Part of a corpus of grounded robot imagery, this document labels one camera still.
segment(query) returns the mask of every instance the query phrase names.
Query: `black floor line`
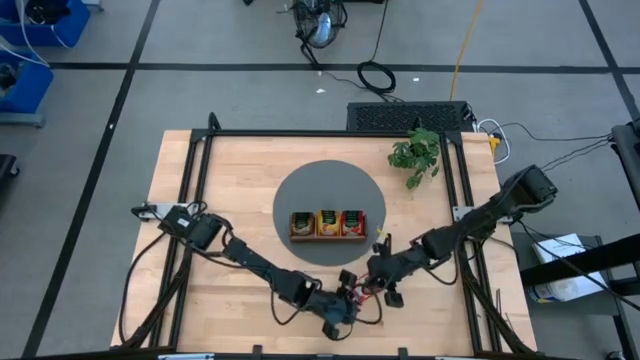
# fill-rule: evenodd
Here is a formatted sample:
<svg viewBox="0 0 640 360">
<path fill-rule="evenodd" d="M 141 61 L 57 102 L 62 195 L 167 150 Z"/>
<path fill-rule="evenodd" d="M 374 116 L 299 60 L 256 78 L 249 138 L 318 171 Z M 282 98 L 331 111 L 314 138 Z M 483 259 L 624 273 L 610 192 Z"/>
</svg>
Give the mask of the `black floor line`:
<svg viewBox="0 0 640 360">
<path fill-rule="evenodd" d="M 127 70 L 129 63 L 49 63 L 52 70 Z"/>
<path fill-rule="evenodd" d="M 52 69 L 67 70 L 126 70 L 126 63 L 52 63 Z M 386 64 L 395 72 L 444 72 L 452 73 L 454 65 Z M 325 64 L 327 71 L 356 71 L 358 64 Z M 186 64 L 186 63 L 140 63 L 136 70 L 155 71 L 314 71 L 309 64 Z M 622 68 L 623 73 L 640 73 L 640 68 Z M 461 73 L 486 74 L 607 74 L 607 66 L 520 66 L 520 65 L 462 65 Z"/>
<path fill-rule="evenodd" d="M 100 145 L 98 146 L 96 156 L 91 164 L 89 177 L 87 178 L 87 182 L 82 190 L 82 195 L 80 196 L 80 201 L 78 202 L 76 211 L 73 214 L 69 231 L 67 232 L 64 244 L 62 245 L 62 250 L 60 251 L 60 256 L 58 257 L 53 274 L 51 275 L 51 280 L 49 281 L 44 298 L 40 304 L 40 309 L 38 310 L 31 332 L 29 333 L 29 338 L 27 339 L 24 351 L 22 352 L 22 357 L 30 358 L 36 356 L 38 353 L 38 348 L 40 347 L 40 343 L 60 292 L 60 287 L 62 286 L 67 268 L 69 267 L 71 256 L 73 255 L 73 251 L 78 241 L 78 235 L 80 235 L 80 229 L 82 228 L 85 216 L 89 210 L 91 198 L 98 183 L 100 172 L 102 171 L 102 166 L 104 165 L 104 161 L 107 157 L 107 151 L 109 150 L 109 145 L 113 138 L 113 133 L 118 124 L 118 120 L 120 119 L 120 114 L 122 113 L 122 108 L 124 107 L 124 103 L 127 99 L 127 94 L 131 88 L 131 81 L 133 80 L 136 65 L 140 61 L 140 56 L 142 55 L 144 44 L 149 36 L 151 24 L 153 23 L 153 19 L 158 10 L 159 3 L 160 0 L 152 0 L 151 5 L 149 6 L 142 30 L 140 31 L 136 46 L 133 54 L 131 55 L 127 72 L 124 75 L 124 79 L 120 85 L 120 90 L 118 91 L 115 103 L 111 109 L 109 120 L 107 121 L 102 139 L 100 140 Z"/>
<path fill-rule="evenodd" d="M 607 66 L 609 66 L 609 68 L 612 70 L 613 80 L 616 82 L 618 91 L 620 91 L 620 96 L 622 96 L 622 100 L 624 101 L 624 104 L 629 111 L 631 119 L 633 120 L 640 118 L 640 111 L 638 111 L 638 106 L 636 105 L 635 99 L 633 98 L 633 94 L 631 94 L 631 91 L 629 91 L 629 87 L 627 86 L 627 82 L 624 80 L 623 73 L 618 68 L 618 63 L 613 57 L 613 53 L 611 52 L 609 44 L 607 44 L 607 41 L 604 38 L 604 34 L 600 29 L 600 25 L 598 25 L 598 21 L 593 14 L 593 10 L 591 10 L 589 2 L 587 2 L 587 0 L 579 0 L 579 2 L 584 15 L 587 17 L 587 21 L 589 22 L 589 26 L 591 27 L 591 31 L 593 32 L 593 36 L 596 38 L 596 42 L 598 42 L 600 51 L 602 51 L 602 56 L 604 56 L 604 59 L 607 62 Z"/>
</svg>

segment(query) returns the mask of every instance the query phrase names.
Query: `blue bin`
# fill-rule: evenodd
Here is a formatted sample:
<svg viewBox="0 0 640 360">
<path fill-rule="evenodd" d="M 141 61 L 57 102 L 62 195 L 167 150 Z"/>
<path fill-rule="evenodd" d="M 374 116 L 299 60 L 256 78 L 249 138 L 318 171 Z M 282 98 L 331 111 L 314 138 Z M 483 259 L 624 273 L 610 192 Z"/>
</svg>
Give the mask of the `blue bin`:
<svg viewBox="0 0 640 360">
<path fill-rule="evenodd" d="M 25 31 L 29 42 L 33 46 L 64 46 L 73 47 L 78 43 L 84 27 L 89 21 L 90 12 L 82 0 L 50 0 L 67 4 L 71 10 L 69 16 L 63 16 L 53 26 L 29 24 L 25 18 Z M 15 0 L 0 0 L 0 18 L 12 20 L 14 23 L 0 24 L 0 35 L 11 45 L 25 46 L 22 28 L 20 26 L 20 15 L 16 8 Z"/>
<path fill-rule="evenodd" d="M 36 56 L 30 52 L 16 53 L 37 60 Z M 0 51 L 0 63 L 9 64 L 14 69 L 18 69 L 21 62 L 23 64 L 18 74 L 18 81 L 8 94 L 0 97 L 0 112 L 35 113 L 53 80 L 53 73 L 46 66 L 24 61 L 6 51 Z"/>
</svg>

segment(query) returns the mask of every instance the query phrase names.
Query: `black metal frame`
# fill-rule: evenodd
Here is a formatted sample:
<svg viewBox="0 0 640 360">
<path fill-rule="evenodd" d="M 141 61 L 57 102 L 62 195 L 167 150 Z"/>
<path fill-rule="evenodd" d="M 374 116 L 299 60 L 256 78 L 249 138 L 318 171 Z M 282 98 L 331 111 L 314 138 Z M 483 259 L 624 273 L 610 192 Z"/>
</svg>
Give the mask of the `black metal frame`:
<svg viewBox="0 0 640 360">
<path fill-rule="evenodd" d="M 210 115 L 209 118 L 209 129 L 193 129 L 190 142 L 189 149 L 187 151 L 187 158 L 184 167 L 184 173 L 182 176 L 182 183 L 180 185 L 180 193 L 179 199 L 180 202 L 187 202 L 187 189 L 189 188 L 189 181 L 191 178 L 191 174 L 193 172 L 193 163 L 195 161 L 195 153 L 198 143 L 204 139 L 204 151 L 202 154 L 202 159 L 200 163 L 199 175 L 198 175 L 198 183 L 196 186 L 196 194 L 194 201 L 201 201 L 204 195 L 204 184 L 207 177 L 207 170 L 209 159 L 211 155 L 213 138 L 215 136 L 276 136 L 276 137 L 364 137 L 364 138 L 396 138 L 396 137 L 407 137 L 406 132 L 388 132 L 388 131 L 348 131 L 348 130 L 225 130 L 221 129 L 220 125 L 215 120 L 215 116 L 213 114 Z M 462 182 L 462 190 L 465 197 L 465 203 L 467 206 L 473 206 L 473 195 L 471 192 L 471 182 L 469 179 L 469 174 L 466 167 L 466 159 L 464 156 L 464 147 L 462 144 L 462 136 L 460 132 L 447 132 L 446 134 L 441 135 L 441 152 L 442 152 L 442 167 L 445 175 L 445 181 L 447 185 L 447 193 L 449 197 L 449 205 L 451 209 L 451 216 L 453 220 L 453 206 L 457 205 L 457 197 L 456 197 L 456 188 L 455 182 L 453 178 L 453 170 L 451 168 L 451 159 L 448 148 L 448 141 L 454 144 L 456 150 L 456 158 L 458 161 L 458 167 L 460 170 L 460 177 Z M 461 247 L 461 258 L 467 259 L 467 252 L 464 247 Z M 166 291 L 166 287 L 171 278 L 171 274 L 173 272 L 174 263 L 176 260 L 176 250 L 177 250 L 177 240 L 172 239 L 171 245 L 167 252 L 167 258 L 164 267 L 163 273 L 163 281 L 161 284 L 160 294 L 163 294 Z M 476 252 L 476 266 L 478 277 L 480 279 L 480 283 L 485 289 L 487 295 L 491 296 L 488 274 L 486 263 L 484 259 L 484 255 L 482 253 L 482 249 L 479 246 L 475 246 L 474 251 Z M 191 257 L 190 252 L 185 253 L 185 256 L 188 256 L 189 259 Z M 184 311 L 184 303 L 186 297 L 186 289 L 188 286 L 187 282 L 183 285 L 183 288 L 177 295 L 176 303 L 175 303 L 175 311 L 171 324 L 171 336 L 169 339 L 169 346 L 176 348 L 178 345 L 178 339 L 180 334 L 180 326 L 182 324 L 182 315 Z M 470 290 L 466 287 L 464 288 L 464 297 L 465 297 L 465 307 L 467 310 L 467 318 L 469 322 L 469 331 L 471 335 L 471 343 L 474 354 L 479 354 L 483 352 L 482 349 L 482 339 L 480 335 L 480 329 L 478 324 L 478 318 L 476 314 L 476 307 L 474 296 Z M 500 346 L 500 337 L 498 332 L 493 325 L 493 323 L 489 320 L 489 336 L 491 340 L 492 351 L 499 353 L 502 351 Z M 157 326 L 153 329 L 152 336 L 150 338 L 150 346 L 159 346 L 159 338 L 162 329 L 162 322 L 159 321 Z M 398 349 L 398 356 L 383 356 L 383 355 L 371 355 L 371 356 L 342 356 L 342 355 L 332 355 L 332 359 L 406 359 L 406 360 L 417 360 L 417 359 L 433 359 L 433 356 L 409 356 L 408 352 L 405 348 Z M 253 354 L 220 354 L 216 353 L 216 358 L 220 357 L 229 357 L 229 358 L 247 358 L 247 359 L 261 359 L 261 358 L 269 358 L 271 356 L 277 358 L 291 358 L 291 359 L 318 359 L 321 355 L 317 354 L 294 354 L 294 355 L 263 355 L 262 347 L 260 345 L 254 346 Z"/>
</svg>

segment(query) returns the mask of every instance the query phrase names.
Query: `metal bracket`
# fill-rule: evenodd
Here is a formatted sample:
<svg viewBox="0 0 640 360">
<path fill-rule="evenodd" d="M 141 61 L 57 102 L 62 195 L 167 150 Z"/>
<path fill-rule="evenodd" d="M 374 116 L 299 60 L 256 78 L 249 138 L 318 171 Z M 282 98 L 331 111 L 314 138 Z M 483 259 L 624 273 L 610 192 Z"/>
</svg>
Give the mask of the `metal bracket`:
<svg viewBox="0 0 640 360">
<path fill-rule="evenodd" d="M 462 218 L 467 215 L 467 213 L 471 212 L 474 208 L 471 206 L 454 206 L 453 209 L 453 221 L 457 222 L 462 220 Z M 505 216 L 498 220 L 499 224 L 507 224 L 510 225 L 513 223 L 513 218 L 510 216 Z"/>
<path fill-rule="evenodd" d="M 186 203 L 148 203 L 144 202 L 141 206 L 131 208 L 131 213 L 140 219 L 141 221 L 148 221 L 149 219 L 164 219 L 174 206 L 188 207 L 189 214 L 193 215 L 198 211 L 198 206 L 189 207 L 190 204 Z"/>
</svg>

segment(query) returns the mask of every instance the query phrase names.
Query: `white cable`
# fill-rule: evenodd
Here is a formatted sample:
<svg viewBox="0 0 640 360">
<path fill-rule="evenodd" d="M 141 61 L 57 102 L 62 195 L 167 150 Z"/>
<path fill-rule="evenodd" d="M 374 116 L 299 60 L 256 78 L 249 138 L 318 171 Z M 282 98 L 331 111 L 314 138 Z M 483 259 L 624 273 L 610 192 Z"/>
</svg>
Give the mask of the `white cable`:
<svg viewBox="0 0 640 360">
<path fill-rule="evenodd" d="M 505 135 L 504 130 L 502 130 L 502 126 L 500 126 L 500 124 L 498 124 L 498 122 L 493 119 L 484 119 L 480 121 L 477 125 L 477 129 L 480 129 L 482 124 L 486 122 L 493 123 L 497 127 L 497 129 L 500 131 L 500 134 L 502 134 L 502 139 L 504 140 L 504 144 L 507 147 L 507 155 L 505 155 L 502 159 L 494 162 L 495 165 L 502 164 L 503 162 L 507 161 L 507 159 L 509 159 L 509 156 L 511 156 L 511 146 L 509 145 L 509 141 L 507 140 L 507 135 Z"/>
<path fill-rule="evenodd" d="M 24 0 L 20 0 L 20 27 L 22 28 L 22 35 L 24 36 L 24 41 L 27 43 L 29 50 L 31 50 L 36 55 L 36 57 L 40 59 L 41 62 L 36 62 L 34 60 L 29 60 L 29 61 L 49 67 L 49 63 L 45 59 L 43 59 L 42 56 L 40 56 L 40 54 L 38 54 L 37 51 L 35 51 L 33 46 L 31 46 L 31 43 L 29 42 L 29 38 L 27 37 L 27 30 L 25 29 L 25 26 L 24 26 L 25 11 L 26 11 L 26 6 L 24 4 Z"/>
<path fill-rule="evenodd" d="M 16 53 L 14 53 L 13 51 L 9 50 L 6 46 L 4 46 L 4 45 L 2 45 L 2 44 L 0 44 L 0 48 L 2 48 L 4 51 L 8 52 L 9 54 L 11 54 L 11 55 L 13 55 L 13 56 L 15 56 L 15 57 L 17 57 L 17 58 L 20 58 L 20 59 L 22 59 L 22 60 L 24 60 L 24 61 L 29 61 L 29 62 L 32 62 L 32 63 L 34 63 L 34 64 L 47 66 L 47 65 L 45 65 L 45 64 L 43 64 L 43 63 L 41 63 L 41 62 L 40 62 L 40 61 L 38 61 L 38 60 L 33 60 L 33 59 L 30 59 L 30 58 L 24 57 L 24 56 L 22 56 L 22 55 L 20 55 L 20 54 L 16 54 Z"/>
<path fill-rule="evenodd" d="M 56 39 L 58 39 L 58 42 L 60 43 L 60 45 L 66 47 L 67 49 L 71 49 L 71 46 L 65 44 L 64 41 L 60 39 L 60 36 L 58 36 L 58 34 L 56 33 L 56 28 L 54 27 L 54 25 L 55 24 L 51 24 L 51 32 L 53 32 L 53 35 L 55 35 Z"/>
</svg>

